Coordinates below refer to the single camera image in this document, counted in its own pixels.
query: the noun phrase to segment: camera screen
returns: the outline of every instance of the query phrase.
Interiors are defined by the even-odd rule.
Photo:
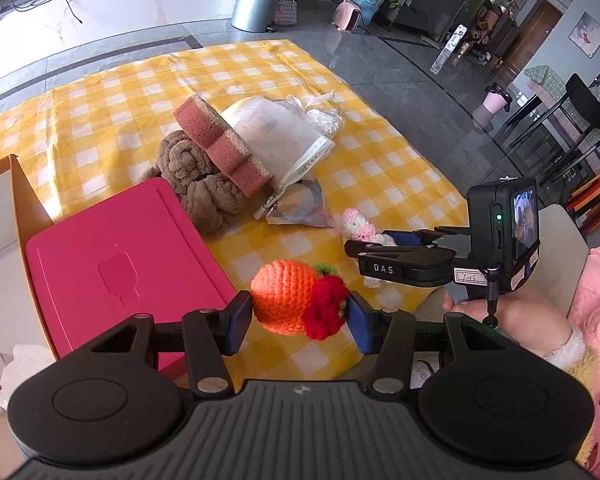
[[[533,189],[526,189],[511,201],[513,241],[516,260],[538,241],[536,225],[536,197]]]

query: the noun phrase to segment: wooden door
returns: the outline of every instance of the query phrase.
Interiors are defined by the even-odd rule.
[[[526,22],[516,41],[509,47],[504,55],[504,63],[513,72],[519,74],[536,53],[540,45],[558,23],[562,13],[546,0]]]

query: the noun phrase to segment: tile floor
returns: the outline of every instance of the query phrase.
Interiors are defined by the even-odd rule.
[[[507,153],[496,132],[508,116],[499,112],[474,120],[484,87],[503,83],[469,57],[450,58],[439,74],[429,68],[438,51],[415,32],[387,32],[372,24],[370,34],[342,33],[331,11],[299,8],[299,22],[274,33],[252,34],[229,20],[192,22],[122,34],[69,49],[0,79],[0,114],[54,87],[131,61],[200,46],[287,38],[343,78],[419,152],[466,194],[468,188],[501,176],[529,174],[528,156]],[[541,195],[545,203],[557,198]]]

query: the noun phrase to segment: red crochet flower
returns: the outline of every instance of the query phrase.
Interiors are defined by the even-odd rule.
[[[328,274],[314,284],[311,304],[302,314],[306,334],[322,341],[344,324],[344,307],[349,290],[342,278]]]

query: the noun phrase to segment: pink plastic lid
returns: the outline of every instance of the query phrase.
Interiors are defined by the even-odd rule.
[[[236,293],[161,178],[37,234],[27,261],[60,357],[138,312],[180,321],[191,310],[222,310]],[[161,354],[160,370],[182,375],[182,357]]]

